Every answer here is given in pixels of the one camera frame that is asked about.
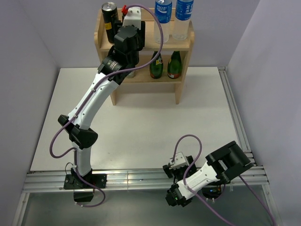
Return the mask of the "blue label water bottle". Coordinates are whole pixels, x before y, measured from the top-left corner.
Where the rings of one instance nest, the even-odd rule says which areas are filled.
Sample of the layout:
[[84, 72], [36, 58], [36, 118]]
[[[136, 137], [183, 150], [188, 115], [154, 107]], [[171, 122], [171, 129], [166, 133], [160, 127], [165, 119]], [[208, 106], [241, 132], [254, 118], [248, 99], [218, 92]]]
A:
[[178, 0], [175, 8], [175, 21], [172, 36], [176, 40], [185, 40], [192, 16], [194, 0]]
[[157, 0], [155, 3], [155, 15], [160, 22], [163, 32], [163, 42], [166, 43], [170, 36], [170, 21], [172, 14], [172, 0]]

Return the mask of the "green glass bottle yellow label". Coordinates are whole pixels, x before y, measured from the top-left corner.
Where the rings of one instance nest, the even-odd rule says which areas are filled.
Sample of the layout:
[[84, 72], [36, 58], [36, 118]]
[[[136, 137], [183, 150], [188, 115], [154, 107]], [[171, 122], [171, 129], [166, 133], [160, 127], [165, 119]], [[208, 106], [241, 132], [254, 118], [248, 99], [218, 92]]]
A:
[[174, 51], [167, 66], [167, 75], [171, 79], [177, 79], [182, 72], [182, 60], [180, 51]]

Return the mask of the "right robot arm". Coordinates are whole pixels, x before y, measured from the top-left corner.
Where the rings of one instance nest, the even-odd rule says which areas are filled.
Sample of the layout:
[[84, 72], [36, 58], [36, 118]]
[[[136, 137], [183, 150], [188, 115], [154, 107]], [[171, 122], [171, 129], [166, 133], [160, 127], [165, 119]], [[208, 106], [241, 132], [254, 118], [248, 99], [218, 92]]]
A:
[[170, 159], [163, 170], [168, 178], [177, 181], [167, 191], [166, 201], [170, 206], [188, 205], [194, 194], [184, 184], [186, 174], [186, 185], [195, 192], [203, 187], [220, 186], [229, 184], [231, 180], [238, 177], [253, 167], [243, 150], [235, 141], [232, 141], [206, 156], [204, 165], [197, 169], [193, 163], [193, 157], [185, 156], [182, 152], [175, 154], [175, 159]]

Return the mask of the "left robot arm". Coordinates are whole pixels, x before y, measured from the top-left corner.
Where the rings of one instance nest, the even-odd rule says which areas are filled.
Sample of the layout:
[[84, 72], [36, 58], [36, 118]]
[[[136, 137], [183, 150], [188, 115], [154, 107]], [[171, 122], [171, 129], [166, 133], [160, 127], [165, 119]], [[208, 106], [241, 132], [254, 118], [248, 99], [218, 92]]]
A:
[[64, 126], [72, 146], [76, 148], [75, 183], [86, 188], [92, 182], [90, 163], [91, 147], [98, 134], [90, 126], [107, 97], [117, 89], [129, 75], [129, 68], [139, 63], [139, 51], [145, 45], [145, 22], [141, 27], [133, 25], [121, 26], [114, 36], [114, 44], [110, 48], [97, 69], [94, 81], [77, 106], [68, 114], [60, 115], [59, 123]]

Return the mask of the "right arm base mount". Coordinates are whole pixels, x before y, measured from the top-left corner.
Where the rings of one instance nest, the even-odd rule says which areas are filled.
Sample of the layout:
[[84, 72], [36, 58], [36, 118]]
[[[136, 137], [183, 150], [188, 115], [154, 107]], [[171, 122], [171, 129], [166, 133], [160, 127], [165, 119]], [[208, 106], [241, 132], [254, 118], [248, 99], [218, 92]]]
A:
[[216, 201], [221, 198], [222, 194], [225, 192], [226, 184], [218, 186], [207, 186], [201, 189], [202, 195], [206, 201]]

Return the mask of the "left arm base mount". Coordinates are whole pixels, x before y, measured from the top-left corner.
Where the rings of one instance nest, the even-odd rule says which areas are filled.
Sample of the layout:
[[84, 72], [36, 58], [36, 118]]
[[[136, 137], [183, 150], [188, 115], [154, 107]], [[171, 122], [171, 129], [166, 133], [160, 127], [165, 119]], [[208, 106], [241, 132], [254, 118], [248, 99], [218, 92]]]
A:
[[[98, 188], [106, 187], [106, 174], [92, 174], [91, 176], [91, 178], [87, 179], [90, 184], [97, 186]], [[73, 190], [73, 199], [75, 202], [79, 203], [91, 202], [95, 194], [95, 189], [80, 180], [76, 174], [67, 174], [65, 176], [63, 189]]]

